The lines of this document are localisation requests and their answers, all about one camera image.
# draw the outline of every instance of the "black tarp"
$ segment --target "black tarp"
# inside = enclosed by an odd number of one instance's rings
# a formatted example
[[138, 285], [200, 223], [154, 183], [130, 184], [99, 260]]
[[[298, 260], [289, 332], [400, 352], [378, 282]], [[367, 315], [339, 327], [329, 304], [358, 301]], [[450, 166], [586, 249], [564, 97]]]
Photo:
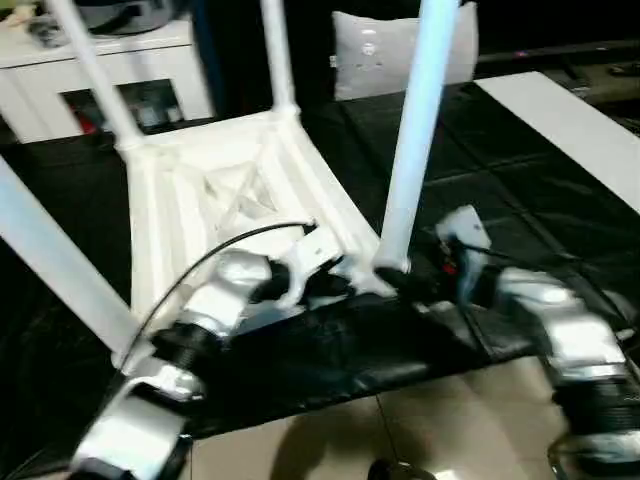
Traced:
[[[401, 95], [391, 95], [303, 114], [313, 142], [378, 231], [401, 104]], [[2, 154], [128, 299], [126, 172], [117, 154], [87, 137]], [[640, 305], [640, 217], [479, 87], [447, 89], [426, 184], [416, 231], [471, 203], [504, 252], [531, 262], [580, 257], [554, 273], [595, 308], [608, 308], [603, 290]], [[0, 477], [31, 458], [24, 476], [64, 465], [112, 372], [106, 349], [6, 246], [0, 265]], [[397, 301], [361, 297], [236, 342], [212, 366], [216, 395], [195, 427], [213, 435], [530, 352], [507, 318], [476, 310], [427, 319]]]

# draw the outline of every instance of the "white strip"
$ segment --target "white strip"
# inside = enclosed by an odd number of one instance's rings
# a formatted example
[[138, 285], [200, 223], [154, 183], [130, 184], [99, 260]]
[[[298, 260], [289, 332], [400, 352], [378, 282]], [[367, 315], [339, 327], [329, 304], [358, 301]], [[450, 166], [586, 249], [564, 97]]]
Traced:
[[640, 212], [640, 139], [538, 72], [476, 83]]

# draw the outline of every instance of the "cushion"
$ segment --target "cushion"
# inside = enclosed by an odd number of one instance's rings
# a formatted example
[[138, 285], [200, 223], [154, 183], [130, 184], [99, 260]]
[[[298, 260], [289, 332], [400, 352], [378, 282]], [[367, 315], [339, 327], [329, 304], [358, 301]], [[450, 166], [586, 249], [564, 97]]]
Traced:
[[[374, 20], [334, 12], [336, 29], [336, 99], [382, 95], [405, 90], [419, 19]], [[473, 78], [478, 60], [476, 4], [460, 7], [445, 83]]]

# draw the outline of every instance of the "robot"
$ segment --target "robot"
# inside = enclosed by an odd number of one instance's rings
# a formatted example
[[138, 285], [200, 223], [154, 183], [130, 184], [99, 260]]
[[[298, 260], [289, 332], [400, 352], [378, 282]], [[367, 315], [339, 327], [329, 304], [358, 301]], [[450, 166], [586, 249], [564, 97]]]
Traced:
[[[314, 245], [313, 237], [319, 234], [321, 229], [311, 231], [298, 247]], [[411, 300], [458, 305], [473, 300], [507, 315], [533, 340], [569, 425], [568, 436], [549, 450], [558, 478], [638, 478], [640, 388], [613, 331], [570, 288], [544, 272], [486, 268], [487, 244], [473, 208], [449, 215], [432, 241], [432, 263], [442, 273], [429, 285], [423, 281], [413, 289], [429, 292], [426, 297]], [[190, 409], [214, 388], [208, 370], [229, 339], [241, 334], [252, 315], [290, 297], [292, 288], [296, 300], [305, 304], [346, 294], [348, 281], [331, 269], [340, 260], [325, 256], [303, 268], [238, 249], [220, 253], [207, 281], [173, 323], [154, 334], [155, 350], [137, 361], [87, 431], [72, 460], [70, 478], [177, 478], [191, 442], [186, 434]], [[392, 268], [380, 268], [377, 274], [399, 295], [411, 295], [406, 291], [412, 284], [410, 274]], [[305, 288], [314, 284], [335, 288]], [[382, 460], [372, 466], [369, 477], [383, 480], [398, 474], [435, 478], [410, 465]]]

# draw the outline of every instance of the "floor tile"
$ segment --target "floor tile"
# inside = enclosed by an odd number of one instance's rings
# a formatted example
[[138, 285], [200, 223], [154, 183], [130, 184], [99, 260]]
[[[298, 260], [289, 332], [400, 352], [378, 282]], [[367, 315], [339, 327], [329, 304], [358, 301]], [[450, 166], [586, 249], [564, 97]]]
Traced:
[[547, 448], [566, 431], [560, 409], [552, 404], [485, 402], [521, 460], [545, 460]]
[[552, 395], [538, 359], [526, 357], [462, 376], [485, 399], [549, 403]]
[[398, 457], [455, 480], [529, 480], [527, 469], [545, 471], [547, 447], [565, 428], [535, 359], [380, 400]]
[[412, 387], [381, 395], [381, 403], [400, 459], [434, 474], [449, 472], [456, 480], [528, 480], [508, 436], [482, 402]]
[[201, 441], [193, 480], [365, 480], [392, 456], [372, 397]]

